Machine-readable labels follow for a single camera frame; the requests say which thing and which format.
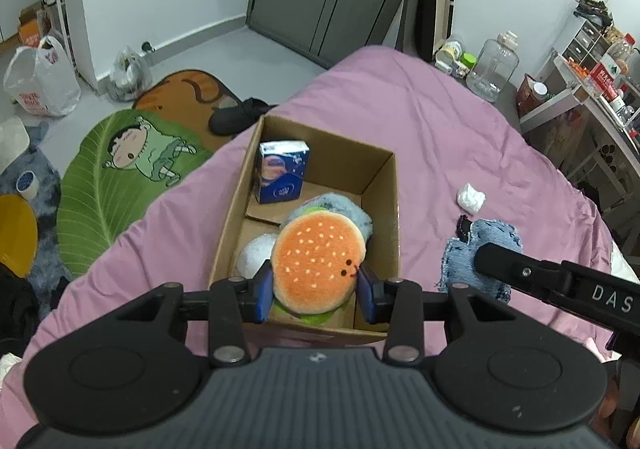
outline tissue pack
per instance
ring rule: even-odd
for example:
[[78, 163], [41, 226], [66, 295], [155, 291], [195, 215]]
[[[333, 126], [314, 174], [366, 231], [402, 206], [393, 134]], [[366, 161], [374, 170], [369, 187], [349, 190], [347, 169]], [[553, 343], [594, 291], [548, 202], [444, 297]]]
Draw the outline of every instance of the tissue pack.
[[255, 197], [259, 204], [300, 197], [309, 146], [302, 140], [262, 142], [256, 158]]

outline white plush ball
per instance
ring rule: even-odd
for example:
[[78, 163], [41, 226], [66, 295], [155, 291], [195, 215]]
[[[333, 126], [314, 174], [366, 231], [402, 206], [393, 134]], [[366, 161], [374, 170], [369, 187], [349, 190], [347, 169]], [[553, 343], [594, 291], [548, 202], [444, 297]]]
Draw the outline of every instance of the white plush ball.
[[234, 275], [252, 279], [265, 260], [271, 259], [271, 251], [277, 237], [277, 234], [263, 234], [249, 241], [238, 255]]

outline green lid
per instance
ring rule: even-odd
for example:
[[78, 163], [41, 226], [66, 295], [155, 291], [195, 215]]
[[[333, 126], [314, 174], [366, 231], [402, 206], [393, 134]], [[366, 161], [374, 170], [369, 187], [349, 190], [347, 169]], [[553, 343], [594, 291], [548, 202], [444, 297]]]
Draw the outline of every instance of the green lid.
[[467, 68], [473, 68], [476, 64], [476, 56], [470, 53], [464, 53], [460, 58], [460, 62], [463, 63]]

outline yellow object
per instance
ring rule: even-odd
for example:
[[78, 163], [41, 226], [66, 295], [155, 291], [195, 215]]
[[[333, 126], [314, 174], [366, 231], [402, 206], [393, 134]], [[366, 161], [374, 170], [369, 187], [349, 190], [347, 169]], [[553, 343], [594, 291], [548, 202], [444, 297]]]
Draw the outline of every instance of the yellow object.
[[0, 196], [0, 263], [25, 277], [37, 247], [38, 225], [31, 206], [18, 194]]

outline denim fabric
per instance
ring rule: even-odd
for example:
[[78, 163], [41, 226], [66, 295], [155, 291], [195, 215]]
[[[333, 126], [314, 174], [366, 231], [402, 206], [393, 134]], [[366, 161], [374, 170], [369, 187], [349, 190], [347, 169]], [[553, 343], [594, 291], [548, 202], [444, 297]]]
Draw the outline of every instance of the denim fabric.
[[471, 224], [468, 243], [458, 238], [447, 241], [442, 256], [442, 276], [436, 284], [440, 292], [446, 292], [452, 283], [467, 283], [504, 303], [509, 302], [509, 285], [484, 276], [474, 268], [476, 252], [485, 243], [495, 243], [512, 251], [522, 252], [522, 241], [512, 225], [496, 220], [476, 220]]

